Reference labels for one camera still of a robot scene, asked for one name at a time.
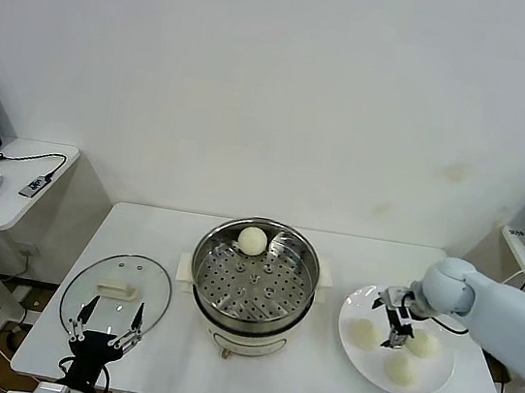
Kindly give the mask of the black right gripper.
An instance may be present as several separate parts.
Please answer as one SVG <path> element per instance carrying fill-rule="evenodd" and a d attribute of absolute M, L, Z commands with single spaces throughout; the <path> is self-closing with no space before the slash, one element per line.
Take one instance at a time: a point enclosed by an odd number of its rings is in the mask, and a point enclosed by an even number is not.
<path fill-rule="evenodd" d="M 394 308 L 389 313 L 390 337 L 405 339 L 403 342 L 404 348 L 409 348 L 415 341 L 413 326 L 409 313 L 403 309 L 403 313 L 399 309 Z M 383 348 L 400 348 L 401 344 L 398 340 L 386 339 L 381 343 Z"/>

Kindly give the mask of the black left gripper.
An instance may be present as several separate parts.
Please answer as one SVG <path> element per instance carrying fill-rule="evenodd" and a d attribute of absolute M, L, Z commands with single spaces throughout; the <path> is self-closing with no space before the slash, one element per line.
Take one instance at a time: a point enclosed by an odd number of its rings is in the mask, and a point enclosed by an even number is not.
<path fill-rule="evenodd" d="M 99 300 L 99 295 L 96 295 L 87 304 L 81 306 L 76 317 L 68 320 L 70 326 L 68 344 L 74 360 L 65 374 L 65 379 L 71 382 L 94 385 L 108 363 L 117 362 L 123 356 L 122 350 L 130 350 L 140 342 L 143 303 L 139 305 L 125 333 L 113 339 L 104 333 L 89 331 L 84 333 L 83 328 L 94 313 Z"/>

